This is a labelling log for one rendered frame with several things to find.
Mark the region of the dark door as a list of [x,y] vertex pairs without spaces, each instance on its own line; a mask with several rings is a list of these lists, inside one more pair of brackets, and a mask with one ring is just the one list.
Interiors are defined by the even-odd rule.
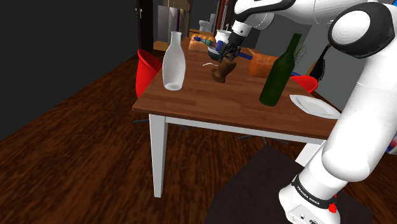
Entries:
[[139,48],[153,50],[153,0],[136,0]]

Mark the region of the red chair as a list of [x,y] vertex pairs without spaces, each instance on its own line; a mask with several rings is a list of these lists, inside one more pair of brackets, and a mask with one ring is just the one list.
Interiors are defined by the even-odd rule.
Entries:
[[292,76],[291,78],[308,93],[312,93],[318,87],[317,80],[311,76]]
[[148,85],[162,68],[162,63],[150,52],[138,49],[138,65],[136,72],[136,96],[140,98]]

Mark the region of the wooden table with white legs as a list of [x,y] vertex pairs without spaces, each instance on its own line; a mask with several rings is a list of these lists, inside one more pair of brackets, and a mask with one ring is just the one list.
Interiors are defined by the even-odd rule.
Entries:
[[210,77],[209,56],[190,51],[189,42],[185,38],[181,43],[186,59],[181,90],[166,90],[158,74],[132,107],[149,115],[155,197],[162,195],[170,123],[305,143],[301,165],[310,159],[309,151],[328,138],[336,121],[296,107],[291,95],[308,95],[297,82],[288,81],[276,106],[264,106],[258,98],[265,79],[249,75],[246,59],[236,59],[237,67],[219,83]]

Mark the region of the white mug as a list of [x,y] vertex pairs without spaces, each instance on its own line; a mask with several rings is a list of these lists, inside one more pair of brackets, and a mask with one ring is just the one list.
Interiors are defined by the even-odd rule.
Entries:
[[224,44],[227,44],[230,34],[231,34],[230,31],[217,30],[215,35],[215,40],[216,42],[222,41]]

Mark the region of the clear white glass bottle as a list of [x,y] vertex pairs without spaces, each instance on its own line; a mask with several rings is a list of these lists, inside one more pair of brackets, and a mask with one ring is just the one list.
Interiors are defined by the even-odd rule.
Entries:
[[186,61],[181,48],[181,33],[171,32],[171,43],[164,55],[162,78],[167,90],[178,91],[182,88],[186,71]]

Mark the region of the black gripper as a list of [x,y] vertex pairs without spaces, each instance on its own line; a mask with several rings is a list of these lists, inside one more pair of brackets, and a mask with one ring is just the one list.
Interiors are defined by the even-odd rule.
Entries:
[[228,38],[228,48],[219,53],[219,61],[222,62],[223,59],[228,59],[228,54],[230,53],[230,62],[232,62],[236,57],[239,56],[238,47],[242,45],[244,36],[234,31],[231,32]]

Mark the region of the brown vase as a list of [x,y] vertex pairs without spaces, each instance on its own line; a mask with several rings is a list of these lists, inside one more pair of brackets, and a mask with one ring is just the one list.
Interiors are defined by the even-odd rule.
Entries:
[[218,81],[220,83],[225,82],[225,78],[227,77],[228,74],[230,74],[236,67],[237,63],[232,62],[226,58],[224,58],[217,69],[212,69],[211,70],[211,78],[214,81]]

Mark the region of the white toilet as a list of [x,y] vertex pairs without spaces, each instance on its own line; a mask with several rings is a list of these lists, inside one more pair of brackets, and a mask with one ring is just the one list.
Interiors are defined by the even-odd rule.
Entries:
[[199,21],[199,25],[200,25],[200,32],[212,32],[212,27],[214,25],[214,21],[215,21],[216,15],[215,14],[211,14],[209,20],[200,20]]

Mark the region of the dark robot stand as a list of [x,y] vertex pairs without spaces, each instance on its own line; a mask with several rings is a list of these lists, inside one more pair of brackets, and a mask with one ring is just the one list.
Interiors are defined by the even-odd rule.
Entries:
[[329,224],[299,200],[279,192],[303,167],[277,149],[264,146],[212,199],[204,224]]

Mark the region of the white plate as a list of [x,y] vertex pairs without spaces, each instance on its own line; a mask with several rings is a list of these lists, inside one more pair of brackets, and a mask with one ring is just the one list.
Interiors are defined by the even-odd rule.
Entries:
[[298,108],[309,115],[331,120],[338,120],[340,118],[340,112],[320,99],[305,95],[290,95],[289,97]]

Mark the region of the dark green wine bottle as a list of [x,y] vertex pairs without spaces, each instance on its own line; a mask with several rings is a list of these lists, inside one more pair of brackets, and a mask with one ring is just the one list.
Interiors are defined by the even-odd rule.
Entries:
[[286,51],[274,62],[259,97],[259,101],[262,104],[267,106],[275,106],[277,104],[295,68],[294,52],[301,37],[301,34],[294,33]]

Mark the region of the green and blue lying bottle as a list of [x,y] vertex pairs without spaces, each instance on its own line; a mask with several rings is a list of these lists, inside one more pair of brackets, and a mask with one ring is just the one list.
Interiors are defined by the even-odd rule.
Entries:
[[195,36],[193,38],[195,41],[201,42],[204,45],[207,46],[207,53],[210,56],[210,58],[212,58],[212,60],[216,60],[219,61],[219,49],[222,46],[223,42],[222,41],[218,41],[213,42],[210,39],[202,39],[198,36]]

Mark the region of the tall black object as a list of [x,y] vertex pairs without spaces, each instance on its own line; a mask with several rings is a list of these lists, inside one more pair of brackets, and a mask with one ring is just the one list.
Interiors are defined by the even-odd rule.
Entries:
[[312,66],[312,69],[309,73],[309,76],[315,78],[317,81],[323,79],[324,72],[325,72],[325,59],[324,56],[326,52],[330,49],[331,45],[328,43],[324,48],[323,52],[321,53],[320,57],[316,61],[316,63]]

